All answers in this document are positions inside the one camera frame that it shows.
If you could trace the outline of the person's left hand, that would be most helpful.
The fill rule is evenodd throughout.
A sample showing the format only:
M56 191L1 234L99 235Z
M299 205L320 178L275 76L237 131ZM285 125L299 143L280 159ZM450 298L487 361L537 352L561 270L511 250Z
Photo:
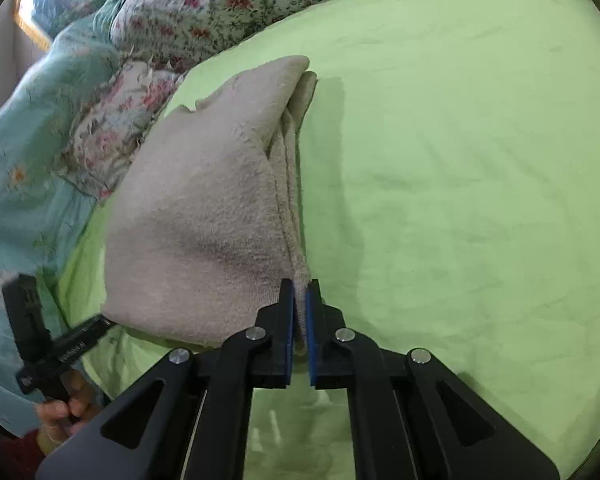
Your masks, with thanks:
M41 431L55 442L62 442L80 431L100 411L95 389L77 370L62 376L62 388L68 400L48 398L36 407Z

